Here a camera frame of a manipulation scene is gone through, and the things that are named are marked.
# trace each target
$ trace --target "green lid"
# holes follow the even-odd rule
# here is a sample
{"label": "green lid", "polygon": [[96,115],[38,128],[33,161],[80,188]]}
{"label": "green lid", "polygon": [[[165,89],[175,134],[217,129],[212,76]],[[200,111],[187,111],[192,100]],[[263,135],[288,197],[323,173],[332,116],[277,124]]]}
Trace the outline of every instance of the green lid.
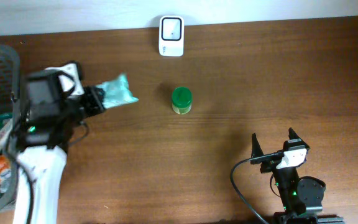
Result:
{"label": "green lid", "polygon": [[176,88],[172,93],[172,103],[177,108],[186,108],[191,105],[193,97],[186,87]]}

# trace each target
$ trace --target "jar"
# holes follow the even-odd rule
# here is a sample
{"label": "jar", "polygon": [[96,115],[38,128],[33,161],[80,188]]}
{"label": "jar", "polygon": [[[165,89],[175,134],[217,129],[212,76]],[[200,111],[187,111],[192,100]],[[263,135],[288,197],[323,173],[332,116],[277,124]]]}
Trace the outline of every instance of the jar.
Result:
{"label": "jar", "polygon": [[187,114],[191,110],[193,96],[186,87],[176,88],[172,93],[172,109],[177,114]]}

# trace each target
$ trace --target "crumpled packaging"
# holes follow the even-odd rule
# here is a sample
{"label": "crumpled packaging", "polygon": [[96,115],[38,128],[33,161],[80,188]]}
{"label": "crumpled packaging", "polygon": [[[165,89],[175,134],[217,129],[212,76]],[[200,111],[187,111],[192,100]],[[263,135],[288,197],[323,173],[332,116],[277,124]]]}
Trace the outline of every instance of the crumpled packaging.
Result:
{"label": "crumpled packaging", "polygon": [[105,109],[138,102],[138,98],[132,96],[125,73],[120,74],[115,80],[104,82],[96,87],[104,90],[103,106]]}

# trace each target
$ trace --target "wooden table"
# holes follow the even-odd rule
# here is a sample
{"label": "wooden table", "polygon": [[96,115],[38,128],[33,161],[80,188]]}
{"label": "wooden table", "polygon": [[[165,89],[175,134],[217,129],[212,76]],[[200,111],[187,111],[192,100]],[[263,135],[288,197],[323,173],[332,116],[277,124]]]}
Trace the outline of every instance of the wooden table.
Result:
{"label": "wooden table", "polygon": [[[70,149],[58,223],[210,223],[253,214],[229,181],[251,134],[273,152],[288,128],[311,146],[299,175],[326,182],[323,214],[358,223],[358,17],[186,27],[185,54],[162,57],[158,29],[0,37],[23,73],[79,61],[85,85],[126,72],[140,101],[87,120]],[[189,114],[171,109],[177,86]],[[244,164],[239,188],[262,214],[282,211],[269,174]],[[11,223],[12,212],[0,214]]]}

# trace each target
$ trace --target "black cable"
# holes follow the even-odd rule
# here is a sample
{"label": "black cable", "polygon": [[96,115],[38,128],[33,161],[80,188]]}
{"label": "black cable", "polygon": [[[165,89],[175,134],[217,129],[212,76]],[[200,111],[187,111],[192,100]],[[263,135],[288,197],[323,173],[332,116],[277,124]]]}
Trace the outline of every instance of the black cable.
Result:
{"label": "black cable", "polygon": [[248,206],[248,208],[251,210],[251,212],[256,215],[256,217],[263,223],[263,224],[269,224],[262,216],[259,215],[259,213],[252,207],[252,205],[244,198],[243,194],[240,192],[240,190],[237,188],[236,184],[234,183],[234,178],[233,178],[233,173],[234,170],[237,168],[237,166],[248,162],[248,161],[253,161],[256,159],[260,159],[260,157],[254,157],[254,158],[249,158],[249,159],[244,159],[243,161],[238,162],[236,165],[234,165],[233,169],[231,169],[230,172],[230,181],[231,184],[234,187],[234,190],[237,192],[237,194],[240,196],[241,200]]}
{"label": "black cable", "polygon": [[273,187],[272,187],[272,181],[273,181],[273,174],[272,174],[272,176],[270,177],[270,189],[272,190],[272,192],[276,195],[276,196],[278,196],[279,198],[281,198],[275,191],[274,191],[274,189],[273,189]]}
{"label": "black cable", "polygon": [[8,135],[8,139],[7,139],[7,143],[6,143],[6,147],[5,147],[5,153],[8,156],[8,159],[15,163],[17,165],[18,168],[21,168],[23,170],[23,173],[25,174],[26,178],[27,178],[27,183],[29,184],[29,190],[30,190],[30,202],[29,202],[29,210],[27,212],[27,221],[26,224],[31,224],[31,219],[32,219],[32,211],[34,209],[34,189],[32,187],[32,181],[30,178],[30,174],[29,171],[27,171],[25,169],[25,167],[16,160],[16,158],[9,152],[8,147],[9,147],[9,143],[11,141],[11,134],[12,131],[9,133]]}
{"label": "black cable", "polygon": [[86,137],[89,135],[89,133],[90,133],[90,127],[86,124],[85,121],[81,121],[80,124],[81,124],[82,126],[84,126],[84,128],[85,128],[85,134],[84,134],[82,137],[80,137],[80,138],[78,138],[78,139],[76,139],[76,140],[74,140],[74,141],[68,143],[68,146],[70,146],[70,147],[71,147],[71,146],[74,146],[75,144],[77,144],[77,143],[79,143],[80,141],[84,140],[84,138],[86,138]]}

